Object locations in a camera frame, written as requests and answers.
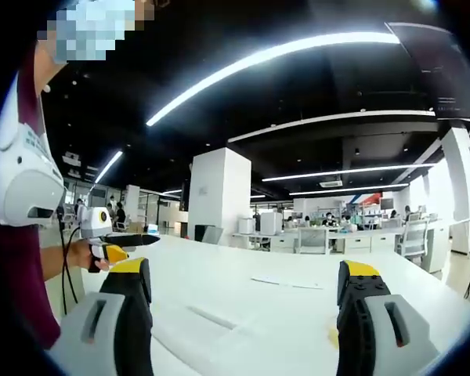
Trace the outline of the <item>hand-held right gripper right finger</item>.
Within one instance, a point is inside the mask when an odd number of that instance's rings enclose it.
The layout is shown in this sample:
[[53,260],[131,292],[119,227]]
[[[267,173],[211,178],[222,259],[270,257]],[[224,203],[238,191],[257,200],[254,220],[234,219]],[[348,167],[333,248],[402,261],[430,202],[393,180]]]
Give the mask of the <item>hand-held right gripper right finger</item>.
[[368,264],[340,262],[337,306],[338,375],[419,375],[439,356],[428,321]]

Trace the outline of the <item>person's left hand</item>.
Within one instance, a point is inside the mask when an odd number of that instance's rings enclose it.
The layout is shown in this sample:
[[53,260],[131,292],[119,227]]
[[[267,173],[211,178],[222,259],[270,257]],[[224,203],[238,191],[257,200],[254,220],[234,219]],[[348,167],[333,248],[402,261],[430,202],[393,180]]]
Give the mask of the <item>person's left hand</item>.
[[67,264],[69,267],[79,267],[89,270],[91,266],[95,266],[98,270],[107,271],[109,269],[109,262],[106,259],[93,260],[92,253],[89,249],[87,240],[77,240],[69,247],[67,254]]

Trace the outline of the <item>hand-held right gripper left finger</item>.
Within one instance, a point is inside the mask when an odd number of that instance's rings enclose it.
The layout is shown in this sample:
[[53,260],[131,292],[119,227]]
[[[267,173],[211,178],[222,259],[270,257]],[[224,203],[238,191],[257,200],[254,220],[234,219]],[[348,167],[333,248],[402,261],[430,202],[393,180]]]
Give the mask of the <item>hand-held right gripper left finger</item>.
[[152,375],[150,268],[147,258],[118,263],[60,325],[67,375]]

